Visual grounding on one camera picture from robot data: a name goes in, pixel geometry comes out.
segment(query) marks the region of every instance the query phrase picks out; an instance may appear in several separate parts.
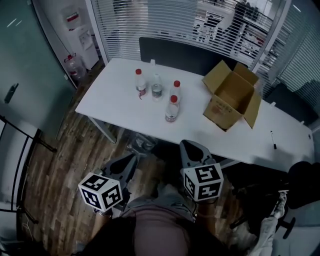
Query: window blinds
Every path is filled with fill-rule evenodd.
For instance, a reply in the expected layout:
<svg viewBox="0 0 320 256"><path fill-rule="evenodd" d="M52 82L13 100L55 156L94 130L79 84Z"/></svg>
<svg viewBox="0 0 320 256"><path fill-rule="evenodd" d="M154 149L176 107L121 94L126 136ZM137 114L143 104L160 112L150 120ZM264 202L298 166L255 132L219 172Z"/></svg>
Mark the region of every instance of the window blinds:
<svg viewBox="0 0 320 256"><path fill-rule="evenodd" d="M109 60L140 60L139 38L151 37L202 47L250 67L273 22L263 14L269 1L260 8L236 0L91 2Z"/></svg>
<svg viewBox="0 0 320 256"><path fill-rule="evenodd" d="M303 11L294 4L290 6L257 74L265 82L263 96L283 82L320 115L320 12L311 2L306 6Z"/></svg>

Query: box flap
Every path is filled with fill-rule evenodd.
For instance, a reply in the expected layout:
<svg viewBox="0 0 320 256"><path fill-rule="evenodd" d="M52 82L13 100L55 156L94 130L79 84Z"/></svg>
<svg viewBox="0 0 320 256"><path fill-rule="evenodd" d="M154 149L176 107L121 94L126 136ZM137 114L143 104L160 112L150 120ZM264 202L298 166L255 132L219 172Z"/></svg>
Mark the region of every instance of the box flap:
<svg viewBox="0 0 320 256"><path fill-rule="evenodd" d="M233 71L245 80L247 80L252 86L254 86L259 79L253 72L251 72L249 69L247 69L243 64L239 62L235 65Z"/></svg>
<svg viewBox="0 0 320 256"><path fill-rule="evenodd" d="M260 95L254 90L251 100L246 108L245 113L243 114L244 119L248 125L253 128L258 116L258 111L261 103Z"/></svg>
<svg viewBox="0 0 320 256"><path fill-rule="evenodd" d="M230 72L231 69L223 60L221 60L219 64L202 79L202 81L209 91L214 94L216 89L222 84Z"/></svg>

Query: wooden floor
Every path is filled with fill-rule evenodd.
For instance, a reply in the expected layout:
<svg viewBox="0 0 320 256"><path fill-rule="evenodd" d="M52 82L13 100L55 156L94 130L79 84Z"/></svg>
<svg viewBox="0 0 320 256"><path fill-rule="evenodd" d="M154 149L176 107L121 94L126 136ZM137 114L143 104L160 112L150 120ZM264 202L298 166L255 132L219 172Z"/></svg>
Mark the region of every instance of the wooden floor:
<svg viewBox="0 0 320 256"><path fill-rule="evenodd" d="M43 242L51 255L70 255L77 241L87 243L91 235L95 214L84 204L78 190L78 183L87 173L101 168L110 159L126 152L132 131L111 125L117 136L116 144L109 142L86 116L75 109L92 81L102 70L98 63L87 80L79 87L70 104L56 140L43 136L57 148L57 153L36 145L27 170L23 191L23 204L31 215L39 221L29 228L36 241ZM139 162L130 190L134 197L150 194L161 179L165 163L150 155ZM216 236L228 246L237 244L245 249L255 238L241 225L231 231L230 223L242 214L239 202L232 195L231 185L226 180L220 198L215 203ZM23 215L21 223L27 223ZM31 238L29 231L23 233Z"/></svg>

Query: cardboard box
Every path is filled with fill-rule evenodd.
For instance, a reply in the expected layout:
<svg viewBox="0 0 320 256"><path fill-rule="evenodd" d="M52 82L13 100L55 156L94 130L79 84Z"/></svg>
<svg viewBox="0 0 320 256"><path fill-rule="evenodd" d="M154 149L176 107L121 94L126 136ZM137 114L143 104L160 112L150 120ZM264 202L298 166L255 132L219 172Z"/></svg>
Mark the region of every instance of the cardboard box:
<svg viewBox="0 0 320 256"><path fill-rule="evenodd" d="M241 63L231 70L222 60L202 79L212 93L203 114L224 131L242 116L253 128L261 103L261 97L254 89L258 79Z"/></svg>

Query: desk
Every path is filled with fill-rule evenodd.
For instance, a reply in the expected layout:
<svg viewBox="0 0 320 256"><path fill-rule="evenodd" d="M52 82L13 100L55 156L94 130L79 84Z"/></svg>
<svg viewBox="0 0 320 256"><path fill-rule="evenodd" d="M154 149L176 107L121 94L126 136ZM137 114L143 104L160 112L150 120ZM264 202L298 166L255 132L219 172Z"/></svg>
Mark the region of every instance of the desk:
<svg viewBox="0 0 320 256"><path fill-rule="evenodd" d="M264 100L253 129L241 119L224 132L203 115L211 95L202 76L157 65L164 93L162 101L154 102L150 88L145 98L138 97L134 84L138 68L147 80L151 78L149 63L113 58L75 110L88 116L111 141L116 142L116 138L103 122L176 144L183 139L191 140L207 147L214 155L233 160L233 164L244 162L288 172L297 162L313 163L311 130ZM165 109L174 80L181 82L180 111L176 121L168 123ZM271 131L277 149L274 149Z"/></svg>

